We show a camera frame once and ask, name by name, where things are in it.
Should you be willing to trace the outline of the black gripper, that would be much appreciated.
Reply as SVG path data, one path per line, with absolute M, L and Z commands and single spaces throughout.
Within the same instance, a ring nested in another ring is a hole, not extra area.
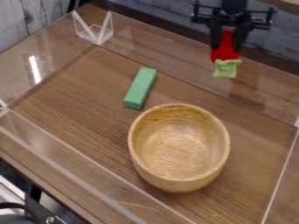
M 222 2 L 221 6 L 193 3 L 191 21 L 210 27 L 210 46 L 217 50 L 222 41 L 222 26 L 237 27 L 234 31 L 234 50 L 238 52 L 247 40 L 251 29 L 269 30 L 277 8 L 253 10 L 247 2 Z

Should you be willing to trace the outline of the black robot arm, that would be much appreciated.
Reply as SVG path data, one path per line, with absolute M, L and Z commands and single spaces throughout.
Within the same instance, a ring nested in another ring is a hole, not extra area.
M 270 6 L 266 10 L 251 10 L 249 0 L 221 0 L 219 6 L 193 2 L 191 21 L 206 24 L 210 28 L 210 47 L 217 50 L 225 39 L 222 33 L 226 28 L 233 29 L 233 48 L 238 52 L 254 30 L 269 30 L 273 25 L 273 16 L 277 8 Z

